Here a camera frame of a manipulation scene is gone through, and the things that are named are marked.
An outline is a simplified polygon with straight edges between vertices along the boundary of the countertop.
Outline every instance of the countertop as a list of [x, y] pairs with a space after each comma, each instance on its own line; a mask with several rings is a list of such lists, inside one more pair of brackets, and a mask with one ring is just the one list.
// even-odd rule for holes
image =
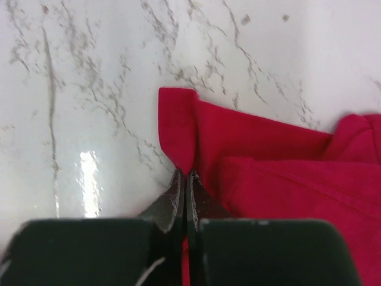
[[166, 188], [160, 86], [332, 132], [381, 112], [381, 1], [0, 1], [0, 251], [25, 220]]

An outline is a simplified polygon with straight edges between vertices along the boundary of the white marble surface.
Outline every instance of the white marble surface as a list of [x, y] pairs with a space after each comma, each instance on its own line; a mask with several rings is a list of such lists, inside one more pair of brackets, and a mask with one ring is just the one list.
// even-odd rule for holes
[[129, 216], [173, 170], [157, 90], [331, 131], [381, 111], [381, 1], [1, 0], [0, 250], [33, 217]]

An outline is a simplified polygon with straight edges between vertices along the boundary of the red fabric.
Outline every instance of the red fabric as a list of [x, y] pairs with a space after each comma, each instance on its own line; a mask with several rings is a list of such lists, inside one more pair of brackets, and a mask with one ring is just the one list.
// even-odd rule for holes
[[364, 285], [381, 285], [381, 115], [344, 117], [330, 135], [221, 108], [180, 88], [159, 90], [158, 112], [163, 151], [184, 173], [195, 169], [233, 215], [328, 220]]

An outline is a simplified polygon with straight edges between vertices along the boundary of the white thread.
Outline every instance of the white thread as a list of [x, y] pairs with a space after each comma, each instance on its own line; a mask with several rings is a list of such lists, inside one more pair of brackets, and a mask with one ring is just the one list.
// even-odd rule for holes
[[2, 265], [0, 265], [0, 285], [1, 285], [2, 276], [8, 270], [10, 265], [11, 265], [11, 260], [7, 260]]
[[158, 260], [154, 261], [153, 264], [145, 272], [143, 272], [142, 276], [140, 276], [135, 286], [142, 286], [144, 281], [146, 281], [146, 279], [149, 277], [149, 274], [151, 274], [152, 271], [154, 271], [155, 268], [162, 264], [164, 261], [165, 257], [159, 258]]

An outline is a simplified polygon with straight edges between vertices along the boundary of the pink cloth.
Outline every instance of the pink cloth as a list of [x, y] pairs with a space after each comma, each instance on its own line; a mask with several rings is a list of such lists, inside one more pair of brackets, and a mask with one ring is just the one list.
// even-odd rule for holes
[[218, 107], [180, 88], [159, 90], [158, 111], [163, 151], [184, 173], [195, 169], [233, 215], [327, 220], [364, 285], [381, 285], [380, 115], [346, 116], [330, 135]]

